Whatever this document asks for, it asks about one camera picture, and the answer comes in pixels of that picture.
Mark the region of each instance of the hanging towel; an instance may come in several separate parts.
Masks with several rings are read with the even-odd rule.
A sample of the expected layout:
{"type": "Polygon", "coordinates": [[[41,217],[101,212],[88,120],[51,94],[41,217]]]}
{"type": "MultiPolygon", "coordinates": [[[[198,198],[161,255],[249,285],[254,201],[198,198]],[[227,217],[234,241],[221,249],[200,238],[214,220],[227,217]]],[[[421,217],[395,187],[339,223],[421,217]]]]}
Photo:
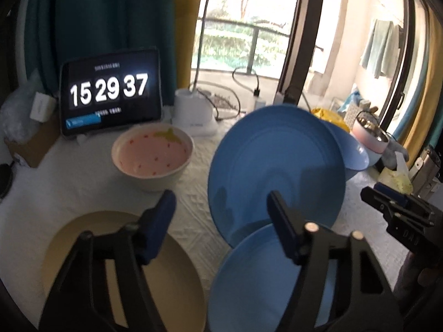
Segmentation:
{"type": "Polygon", "coordinates": [[[389,29],[386,48],[383,54],[381,76],[393,78],[397,66],[398,55],[400,53],[400,28],[392,24],[389,29]]]}
{"type": "Polygon", "coordinates": [[[395,46],[398,48],[398,35],[392,21],[373,21],[360,65],[375,79],[390,73],[395,46]]]}
{"type": "Polygon", "coordinates": [[[369,29],[369,35],[368,39],[366,40],[365,50],[363,52],[362,59],[360,60],[360,66],[362,66],[362,68],[364,69],[368,67],[369,56],[371,55],[372,43],[374,41],[374,31],[376,23],[377,23],[376,19],[371,21],[371,28],[369,29]]]}

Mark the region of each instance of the balcony railing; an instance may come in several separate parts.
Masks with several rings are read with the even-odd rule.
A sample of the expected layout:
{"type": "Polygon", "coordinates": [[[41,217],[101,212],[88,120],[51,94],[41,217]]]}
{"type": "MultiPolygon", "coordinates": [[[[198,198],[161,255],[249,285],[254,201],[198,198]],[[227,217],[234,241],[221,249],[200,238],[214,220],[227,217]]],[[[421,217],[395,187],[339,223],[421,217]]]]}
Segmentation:
{"type": "MultiPolygon", "coordinates": [[[[196,27],[192,67],[196,68],[201,18],[196,27]]],[[[289,35],[265,26],[207,17],[203,37],[201,70],[231,72],[245,67],[260,76],[279,79],[289,35]]]]}

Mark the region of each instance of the black cable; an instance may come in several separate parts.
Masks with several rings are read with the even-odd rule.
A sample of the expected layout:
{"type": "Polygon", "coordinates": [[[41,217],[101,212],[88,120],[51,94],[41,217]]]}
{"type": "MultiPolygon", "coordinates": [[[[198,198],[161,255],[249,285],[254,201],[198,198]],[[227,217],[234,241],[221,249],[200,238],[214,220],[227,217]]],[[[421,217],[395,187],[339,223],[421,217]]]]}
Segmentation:
{"type": "MultiPolygon", "coordinates": [[[[217,116],[215,117],[215,120],[216,120],[217,122],[219,122],[219,121],[224,121],[224,120],[230,120],[231,118],[236,118],[236,117],[238,117],[238,116],[240,115],[240,112],[241,112],[240,99],[238,98],[237,94],[235,93],[235,91],[234,91],[232,88],[229,88],[229,87],[226,87],[226,86],[223,86],[223,85],[220,85],[220,84],[216,84],[216,83],[214,83],[214,82],[209,82],[209,81],[199,81],[198,83],[199,83],[199,84],[202,84],[202,85],[209,85],[209,86],[219,87],[219,88],[222,88],[222,89],[227,90],[227,91],[229,91],[229,92],[232,92],[232,94],[234,95],[234,97],[236,98],[236,100],[237,100],[237,102],[238,102],[238,110],[237,110],[237,114],[236,114],[235,116],[229,116],[229,117],[220,118],[220,117],[219,117],[220,114],[219,114],[218,108],[217,108],[217,106],[214,104],[214,102],[210,99],[210,97],[209,97],[207,94],[205,94],[204,92],[202,92],[202,91],[200,91],[198,88],[196,88],[196,90],[197,90],[201,95],[203,95],[203,96],[204,96],[204,97],[205,97],[205,98],[211,103],[211,105],[215,108],[215,110],[216,110],[216,112],[217,112],[217,116]]],[[[191,84],[189,85],[189,90],[191,90],[191,87],[192,87],[192,86],[195,87],[195,82],[193,82],[193,83],[191,83],[191,84]]],[[[223,96],[217,96],[217,97],[220,98],[220,99],[222,99],[222,100],[224,100],[226,103],[230,104],[230,101],[227,100],[227,99],[225,99],[223,96]]]]}
{"type": "Polygon", "coordinates": [[[203,36],[205,33],[205,21],[206,21],[206,15],[207,15],[207,11],[208,11],[208,4],[209,4],[209,0],[206,0],[205,9],[203,11],[203,17],[202,17],[202,28],[200,31],[199,52],[197,54],[197,68],[195,69],[194,87],[196,86],[197,80],[199,79],[200,61],[202,58],[203,36]]]}
{"type": "Polygon", "coordinates": [[[246,86],[246,85],[243,85],[240,81],[238,81],[238,80],[235,78],[235,73],[236,73],[237,70],[239,70],[240,68],[245,68],[245,67],[239,66],[239,67],[234,68],[234,71],[232,71],[232,79],[234,80],[234,82],[235,82],[237,85],[239,85],[240,87],[243,87],[245,90],[248,90],[248,91],[250,91],[250,92],[252,92],[252,93],[254,93],[254,91],[258,91],[258,92],[260,92],[260,80],[259,80],[259,78],[258,78],[257,73],[256,73],[253,69],[251,69],[251,72],[253,73],[253,75],[254,75],[254,76],[256,77],[256,79],[257,79],[257,87],[255,88],[255,90],[253,90],[252,88],[250,88],[250,87],[248,87],[248,86],[246,86]]]}
{"type": "Polygon", "coordinates": [[[309,113],[312,113],[311,106],[309,106],[309,102],[307,101],[306,95],[304,94],[303,91],[302,91],[302,96],[303,96],[303,99],[305,100],[305,103],[306,103],[307,109],[309,110],[309,113]]]}

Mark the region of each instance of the green hedge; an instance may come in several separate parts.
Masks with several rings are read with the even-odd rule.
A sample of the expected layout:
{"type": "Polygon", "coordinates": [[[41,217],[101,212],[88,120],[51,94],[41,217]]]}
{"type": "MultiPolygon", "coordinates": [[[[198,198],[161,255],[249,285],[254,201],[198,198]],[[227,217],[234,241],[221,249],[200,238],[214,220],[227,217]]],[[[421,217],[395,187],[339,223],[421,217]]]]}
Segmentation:
{"type": "MultiPolygon", "coordinates": [[[[226,24],[221,22],[207,23],[203,37],[202,61],[216,60],[232,69],[248,64],[252,44],[253,28],[226,24]]],[[[194,56],[199,50],[199,34],[195,37],[194,56]]],[[[286,54],[288,38],[260,31],[254,66],[271,66],[279,54],[286,54]]]]}

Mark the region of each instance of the wall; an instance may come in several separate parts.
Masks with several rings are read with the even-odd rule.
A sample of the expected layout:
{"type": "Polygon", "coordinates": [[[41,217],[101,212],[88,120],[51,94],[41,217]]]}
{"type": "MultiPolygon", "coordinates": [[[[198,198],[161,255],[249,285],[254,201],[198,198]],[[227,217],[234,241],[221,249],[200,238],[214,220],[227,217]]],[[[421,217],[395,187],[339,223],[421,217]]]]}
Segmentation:
{"type": "Polygon", "coordinates": [[[314,53],[311,67],[314,71],[320,73],[325,72],[334,42],[334,32],[337,30],[340,5],[341,0],[323,0],[322,14],[320,16],[317,38],[315,40],[315,44],[323,48],[323,52],[318,54],[320,56],[316,56],[314,53]]]}
{"type": "Polygon", "coordinates": [[[348,0],[345,27],[325,98],[345,99],[351,93],[370,28],[371,0],[348,0]]]}
{"type": "MultiPolygon", "coordinates": [[[[403,0],[371,0],[369,19],[391,20],[394,24],[403,26],[403,0]]],[[[391,79],[375,79],[358,65],[355,83],[362,96],[381,110],[388,95],[391,79]]]]}

